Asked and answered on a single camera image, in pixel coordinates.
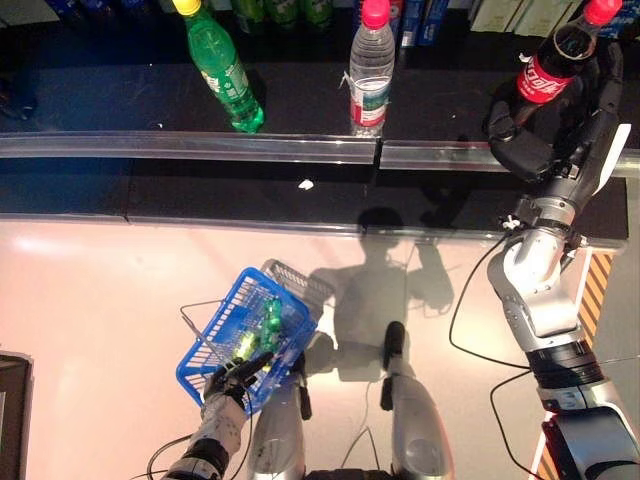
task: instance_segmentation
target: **red bottle cap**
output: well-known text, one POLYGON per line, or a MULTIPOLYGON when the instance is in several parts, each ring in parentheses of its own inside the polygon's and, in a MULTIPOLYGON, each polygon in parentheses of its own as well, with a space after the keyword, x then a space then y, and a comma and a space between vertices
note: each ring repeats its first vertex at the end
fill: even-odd
POLYGON ((603 26, 616 16, 622 0, 591 0, 584 7, 584 18, 592 25, 603 26))
POLYGON ((391 15, 389 0, 364 0, 362 5, 362 23, 367 28, 378 30, 389 23, 391 15))

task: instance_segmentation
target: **yellow bottle cap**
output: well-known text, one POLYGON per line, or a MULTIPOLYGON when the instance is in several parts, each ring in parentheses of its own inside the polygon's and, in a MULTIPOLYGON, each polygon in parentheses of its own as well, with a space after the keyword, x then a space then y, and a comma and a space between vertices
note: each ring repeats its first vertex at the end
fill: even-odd
POLYGON ((200 10, 200 0, 173 0, 176 10, 180 15, 193 15, 200 10))

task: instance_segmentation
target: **blue shopping basket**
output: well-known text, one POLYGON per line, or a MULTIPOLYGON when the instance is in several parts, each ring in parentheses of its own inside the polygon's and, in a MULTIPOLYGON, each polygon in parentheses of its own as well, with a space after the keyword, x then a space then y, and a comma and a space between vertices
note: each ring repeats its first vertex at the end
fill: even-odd
MULTIPOLYGON (((307 306, 289 291, 255 268, 247 268, 233 284, 218 311, 202 331, 214 349, 197 339, 176 369, 176 377, 187 393, 202 406, 202 391, 207 378, 233 359, 243 337, 257 333, 265 318, 265 303, 279 299, 282 305, 280 348, 274 353, 271 368, 256 374, 257 381, 249 387, 253 413, 259 411, 271 391, 285 377, 304 351, 316 323, 307 306)), ((263 353, 259 348, 247 360, 263 353)))

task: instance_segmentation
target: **hazard stripe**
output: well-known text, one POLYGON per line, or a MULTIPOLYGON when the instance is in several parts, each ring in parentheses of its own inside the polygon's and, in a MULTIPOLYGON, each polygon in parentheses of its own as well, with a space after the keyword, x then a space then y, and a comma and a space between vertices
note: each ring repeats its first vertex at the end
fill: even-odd
POLYGON ((582 311, 578 313, 578 320, 582 324, 582 328, 584 329, 584 333, 587 336, 587 341, 590 342, 593 340, 593 332, 596 329, 595 324, 592 320, 587 320, 585 316, 582 314, 582 311))
POLYGON ((600 289, 598 284, 595 282, 594 278, 595 277, 592 277, 591 275, 587 275, 587 281, 584 286, 589 292, 589 294, 591 295, 591 297, 593 297, 593 299, 598 303, 600 308, 602 308, 602 302, 604 301, 604 292, 600 289))
POLYGON ((556 467, 553 464, 553 460, 551 459, 551 455, 549 454, 549 451, 547 450, 547 448, 545 447, 544 451, 542 452, 542 458, 540 461, 540 465, 543 467, 542 470, 547 474, 547 476, 549 477, 549 480, 553 480, 555 478, 558 478, 558 473, 556 472, 556 467))
MULTIPOLYGON (((578 319, 584 329, 589 346, 593 345, 612 264, 613 257, 611 255, 593 254, 591 256, 589 272, 578 311, 578 319)), ((546 446, 542 451, 536 473, 545 480, 559 480, 560 478, 546 446)))
POLYGON ((589 274, 587 275, 587 282, 591 282, 592 285, 595 285, 597 290, 599 292, 602 293, 602 295, 604 295, 604 291, 607 288, 607 281, 605 279, 605 283, 604 285, 602 284, 602 282, 600 281, 600 279, 598 279, 598 276, 595 274, 595 272, 593 270, 589 270, 589 274))
POLYGON ((600 267, 602 273, 604 273, 606 276, 609 276, 609 273, 611 272, 611 265, 609 264, 609 262, 599 258, 598 255, 594 255, 593 260, 596 262, 596 265, 600 267))

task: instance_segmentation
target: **bottle cap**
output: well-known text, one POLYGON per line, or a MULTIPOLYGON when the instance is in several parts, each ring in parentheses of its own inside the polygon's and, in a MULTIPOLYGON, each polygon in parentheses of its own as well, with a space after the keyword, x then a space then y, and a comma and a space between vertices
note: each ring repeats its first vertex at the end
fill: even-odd
POLYGON ((603 26, 616 16, 622 0, 591 0, 584 7, 584 18, 592 25, 603 26))
POLYGON ((365 27, 378 30, 389 23, 391 4, 389 0, 364 0, 362 23, 365 27))
POLYGON ((173 0, 180 15, 193 15, 200 10, 201 0, 173 0))

